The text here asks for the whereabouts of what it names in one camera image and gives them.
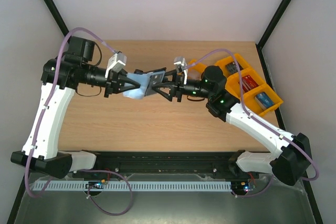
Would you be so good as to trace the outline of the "black leather card holder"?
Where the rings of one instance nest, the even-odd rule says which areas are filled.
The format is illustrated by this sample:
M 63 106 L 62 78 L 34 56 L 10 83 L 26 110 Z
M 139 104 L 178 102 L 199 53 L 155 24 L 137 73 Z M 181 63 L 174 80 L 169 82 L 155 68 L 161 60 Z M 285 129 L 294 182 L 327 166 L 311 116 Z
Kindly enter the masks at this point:
M 145 97 L 145 92 L 146 92 L 146 89 L 147 89 L 147 86 L 148 86 L 148 83 L 149 83 L 149 77 L 148 77 L 147 73 L 161 71 L 161 70 L 166 71 L 166 68 L 151 70 L 151 71 L 148 71 L 148 72 L 143 72 L 141 70 L 136 70 L 134 73 L 128 73 L 128 77 L 137 81 L 140 84 L 140 87 L 138 89 L 135 89 L 135 90 L 130 90 L 130 91 L 124 92 L 123 96 L 127 97 L 127 98 L 131 98 L 131 99 L 136 99 L 136 100 L 143 99 Z

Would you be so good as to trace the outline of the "black VIP card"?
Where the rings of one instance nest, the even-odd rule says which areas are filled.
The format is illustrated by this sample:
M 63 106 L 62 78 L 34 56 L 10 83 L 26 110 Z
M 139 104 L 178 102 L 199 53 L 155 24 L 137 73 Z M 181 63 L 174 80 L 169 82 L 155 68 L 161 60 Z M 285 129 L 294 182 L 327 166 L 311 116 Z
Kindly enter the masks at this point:
M 145 92 L 145 96 L 150 96 L 150 95 L 154 95 L 156 94 L 156 91 L 153 90 L 153 86 L 156 84 L 160 84 L 162 83 L 162 80 L 164 78 L 165 75 L 165 70 L 161 70 L 161 71 L 156 71 L 156 72 L 150 72 L 147 73 L 148 77 L 149 77 L 149 83 Z

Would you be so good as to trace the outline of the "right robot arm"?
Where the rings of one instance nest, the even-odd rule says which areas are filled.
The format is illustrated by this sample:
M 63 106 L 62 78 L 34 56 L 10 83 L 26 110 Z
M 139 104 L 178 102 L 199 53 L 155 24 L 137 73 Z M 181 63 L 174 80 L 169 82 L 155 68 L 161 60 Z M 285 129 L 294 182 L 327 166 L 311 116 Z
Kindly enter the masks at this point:
M 200 80 L 181 80 L 155 84 L 152 90 L 172 101 L 178 102 L 183 95 L 206 98 L 208 112 L 246 132 L 268 152 L 243 151 L 229 164 L 229 172 L 239 178 L 246 172 L 272 174 L 282 183 L 293 186 L 312 164 L 310 141 L 302 133 L 293 135 L 282 130 L 246 108 L 242 102 L 225 89 L 226 77 L 218 66 L 208 66 Z

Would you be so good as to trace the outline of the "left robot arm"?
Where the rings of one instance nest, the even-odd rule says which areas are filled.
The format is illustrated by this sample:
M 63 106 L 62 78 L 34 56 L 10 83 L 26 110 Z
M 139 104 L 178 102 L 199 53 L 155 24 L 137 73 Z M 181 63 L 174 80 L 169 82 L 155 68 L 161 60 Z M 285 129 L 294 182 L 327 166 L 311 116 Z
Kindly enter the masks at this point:
M 56 178 L 94 167 L 95 153 L 61 152 L 58 149 L 62 122 L 78 85 L 98 87 L 106 98 L 141 86 L 128 77 L 124 70 L 126 57 L 121 52 L 109 59 L 105 69 L 91 65 L 89 62 L 96 46 L 94 41 L 73 36 L 69 48 L 61 53 L 61 59 L 51 59 L 44 65 L 36 118 L 22 150 L 12 152 L 12 163 Z

